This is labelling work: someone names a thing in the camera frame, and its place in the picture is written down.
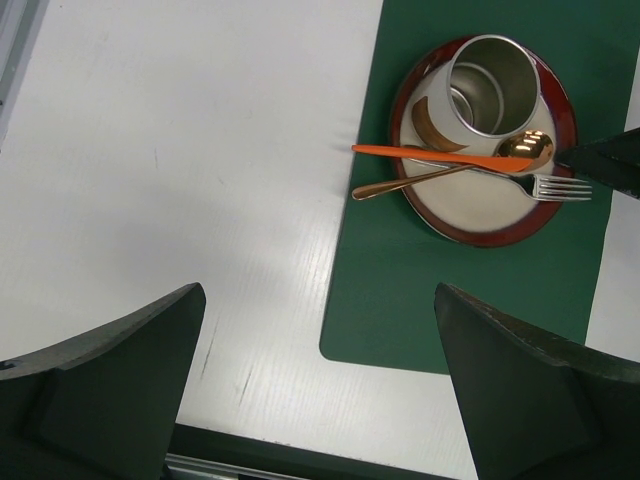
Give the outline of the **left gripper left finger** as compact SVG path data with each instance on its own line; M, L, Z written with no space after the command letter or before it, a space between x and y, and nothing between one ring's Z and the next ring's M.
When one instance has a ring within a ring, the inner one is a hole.
M205 307L188 284L2 361L2 478L160 478Z

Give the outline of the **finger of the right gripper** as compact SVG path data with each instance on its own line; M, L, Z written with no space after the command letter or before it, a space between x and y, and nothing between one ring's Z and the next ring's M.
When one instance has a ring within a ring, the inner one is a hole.
M639 199L639 136L639 129L634 128L608 139L575 146L557 154L555 163Z

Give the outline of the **steel cup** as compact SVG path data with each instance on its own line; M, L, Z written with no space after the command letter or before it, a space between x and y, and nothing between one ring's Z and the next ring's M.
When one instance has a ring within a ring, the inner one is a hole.
M500 35L465 41L427 79L411 108L411 120L422 142L444 152L494 149L524 130L540 99L533 58Z

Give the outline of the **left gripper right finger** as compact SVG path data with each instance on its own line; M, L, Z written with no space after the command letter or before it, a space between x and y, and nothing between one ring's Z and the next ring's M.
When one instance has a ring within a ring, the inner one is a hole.
M437 327L481 479L636 479L639 365L447 284Z

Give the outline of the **red rimmed beige plate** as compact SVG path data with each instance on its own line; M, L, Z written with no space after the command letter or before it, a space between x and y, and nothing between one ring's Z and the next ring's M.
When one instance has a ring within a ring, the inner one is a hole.
M420 135L413 122L414 105L428 95L429 86L452 61L465 59L466 44L479 35L448 42L426 55L400 87L392 108L390 142L439 150L443 143L431 133ZM525 127L539 129L553 141L556 153L577 144L574 109L554 72L529 51L541 91L536 110ZM561 208L559 202L537 201L516 183L477 170L436 178L404 190L411 207L440 235L476 247L502 247L520 242L543 228Z

